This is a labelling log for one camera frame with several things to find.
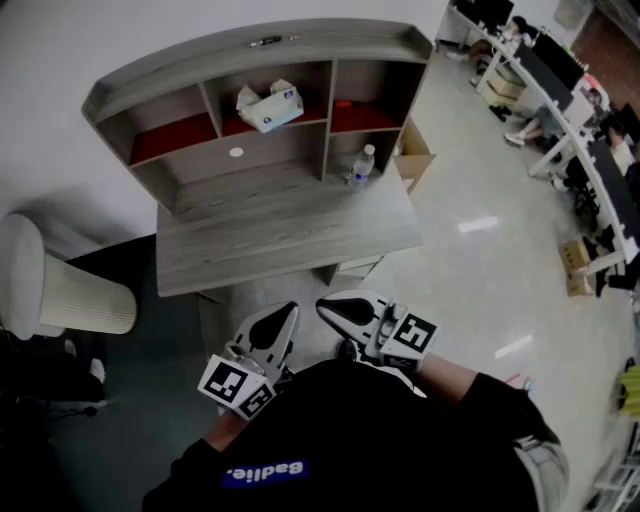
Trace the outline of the person's right forearm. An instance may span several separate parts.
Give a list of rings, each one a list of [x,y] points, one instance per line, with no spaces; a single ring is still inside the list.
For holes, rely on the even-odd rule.
[[[493,377],[427,354],[414,373],[414,382],[439,407],[453,409],[463,402],[494,398],[504,384]]]

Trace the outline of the person's black sweatshirt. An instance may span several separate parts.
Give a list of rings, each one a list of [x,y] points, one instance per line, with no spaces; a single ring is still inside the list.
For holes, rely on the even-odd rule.
[[[351,361],[299,372],[222,453],[203,438],[143,512],[559,512],[569,465],[529,395],[439,407]]]

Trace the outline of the black monitor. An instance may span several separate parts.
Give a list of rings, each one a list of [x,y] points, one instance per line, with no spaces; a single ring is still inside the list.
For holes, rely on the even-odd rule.
[[[613,227],[614,222],[621,226],[624,238],[633,238],[640,247],[640,214],[637,211],[630,187],[616,163],[609,146],[604,140],[597,140],[589,145],[589,155],[594,159],[593,165],[605,192],[599,198],[600,206],[608,201],[610,210],[615,214],[600,211],[598,222],[602,229]]]
[[[540,88],[564,112],[573,101],[573,94],[551,68],[538,57],[531,48],[521,43],[514,53],[514,59],[526,70]]]
[[[570,91],[583,78],[584,69],[580,63],[549,34],[539,32],[532,50]]]

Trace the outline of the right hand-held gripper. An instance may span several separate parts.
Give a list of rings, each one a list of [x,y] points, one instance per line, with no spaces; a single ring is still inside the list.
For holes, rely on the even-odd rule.
[[[373,329],[374,313],[383,310]],[[316,302],[316,311],[344,338],[365,345],[366,362],[403,372],[419,369],[437,330],[407,307],[397,302],[388,305],[385,297],[368,289],[331,293]]]

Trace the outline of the small cardboard box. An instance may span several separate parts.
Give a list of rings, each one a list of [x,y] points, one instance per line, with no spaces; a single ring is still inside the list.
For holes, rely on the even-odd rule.
[[[596,277],[569,275],[566,279],[566,290],[569,297],[595,296]]]
[[[585,269],[591,262],[582,240],[571,240],[560,247],[559,254],[567,274]]]

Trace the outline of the grey wooden desk with hutch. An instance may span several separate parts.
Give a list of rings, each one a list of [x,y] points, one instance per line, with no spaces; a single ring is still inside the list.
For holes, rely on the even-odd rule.
[[[296,41],[250,48],[272,35]],[[299,162],[323,177],[330,155],[376,149],[385,168],[422,85],[432,42],[415,26],[353,18],[289,20],[201,36],[102,78],[81,111],[119,162],[168,213],[188,185]],[[236,111],[248,85],[276,80],[304,102],[299,118],[261,134]],[[241,147],[241,157],[229,151]]]

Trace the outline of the long white workbench row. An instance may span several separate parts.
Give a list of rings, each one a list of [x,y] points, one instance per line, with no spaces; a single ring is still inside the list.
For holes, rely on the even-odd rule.
[[[502,44],[499,39],[489,35],[489,33],[484,28],[480,27],[478,24],[461,13],[457,9],[457,7],[449,5],[448,11],[451,14],[455,15],[461,23],[465,24],[469,30],[486,37],[487,40],[496,49],[496,54],[494,55],[494,58],[487,68],[484,76],[479,81],[476,91],[481,92],[483,90],[490,74],[496,68],[500,59],[504,57],[510,63],[512,69],[527,84],[527,86],[535,91],[535,93],[543,100],[544,104],[551,110],[551,112],[563,128],[563,137],[552,147],[551,150],[549,150],[532,167],[528,169],[528,175],[536,178],[543,176],[547,171],[551,169],[551,160],[553,159],[554,155],[563,151],[565,148],[570,148],[571,151],[566,154],[566,157],[571,158],[573,156],[576,156],[579,158],[584,171],[590,179],[590,183],[597,199],[604,198],[605,192],[603,190],[602,183],[599,180],[599,176],[597,175],[594,168],[594,159],[589,155],[588,151],[589,145],[596,141],[587,136],[582,136],[579,133],[577,125],[573,121],[569,120],[569,118],[566,116],[570,106],[581,97],[572,93],[572,103],[564,112],[561,112],[558,109],[557,105],[550,100],[547,94],[540,88],[540,86],[533,80],[533,78],[526,72],[526,70],[514,59],[514,53],[516,50],[512,51],[508,49],[508,47]],[[608,201],[606,201],[603,206],[600,206],[600,211],[601,210],[609,213],[612,217],[615,216],[615,214],[609,208]],[[621,231],[621,226],[617,222],[614,222],[612,228],[614,231],[614,250],[608,254],[593,259],[585,269],[574,272],[575,275],[590,276],[598,271],[621,264],[623,262],[629,264],[636,258],[636,256],[640,255],[640,247],[636,244],[633,238],[631,238],[630,240],[624,238],[624,235]]]

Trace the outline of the person's left forearm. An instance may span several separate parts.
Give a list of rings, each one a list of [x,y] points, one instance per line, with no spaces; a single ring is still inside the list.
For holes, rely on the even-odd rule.
[[[222,453],[246,428],[248,421],[232,410],[226,410],[206,432],[203,440]]]

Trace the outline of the clear plastic water bottle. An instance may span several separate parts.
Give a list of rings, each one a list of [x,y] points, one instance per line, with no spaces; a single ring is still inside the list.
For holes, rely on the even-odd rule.
[[[351,189],[358,189],[364,186],[368,181],[374,164],[375,147],[372,144],[366,144],[352,164],[348,180],[349,187]]]

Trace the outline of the white metal rack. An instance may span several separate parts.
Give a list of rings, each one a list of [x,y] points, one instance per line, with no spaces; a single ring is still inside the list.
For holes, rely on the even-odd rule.
[[[640,438],[622,459],[606,470],[594,487],[598,495],[594,512],[640,510]]]

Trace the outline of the beige storage box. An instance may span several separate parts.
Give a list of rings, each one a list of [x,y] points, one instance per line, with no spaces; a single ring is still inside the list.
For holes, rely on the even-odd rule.
[[[512,107],[526,90],[526,83],[506,64],[499,64],[482,91],[490,106]]]

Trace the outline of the white tissues pack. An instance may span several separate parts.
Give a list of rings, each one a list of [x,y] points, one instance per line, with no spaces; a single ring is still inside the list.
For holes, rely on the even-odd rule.
[[[258,96],[245,85],[237,96],[236,111],[241,120],[266,134],[304,114],[304,102],[297,88],[282,79],[270,86],[270,94]]]

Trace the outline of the white ribbed pedestal table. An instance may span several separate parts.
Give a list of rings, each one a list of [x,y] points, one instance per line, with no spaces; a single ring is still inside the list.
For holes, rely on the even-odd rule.
[[[121,335],[136,318],[129,288],[48,254],[28,218],[0,220],[0,327],[23,341],[47,330]]]

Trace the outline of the open cardboard box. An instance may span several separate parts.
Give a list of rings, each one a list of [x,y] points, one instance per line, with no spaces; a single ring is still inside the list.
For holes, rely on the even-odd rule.
[[[418,126],[409,117],[396,144],[393,160],[409,195],[412,194],[436,155],[431,152]]]

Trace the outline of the yellow-green ribbed object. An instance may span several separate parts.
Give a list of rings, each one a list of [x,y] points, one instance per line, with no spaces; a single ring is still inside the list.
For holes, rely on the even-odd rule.
[[[618,379],[618,410],[640,421],[640,365],[629,367]]]

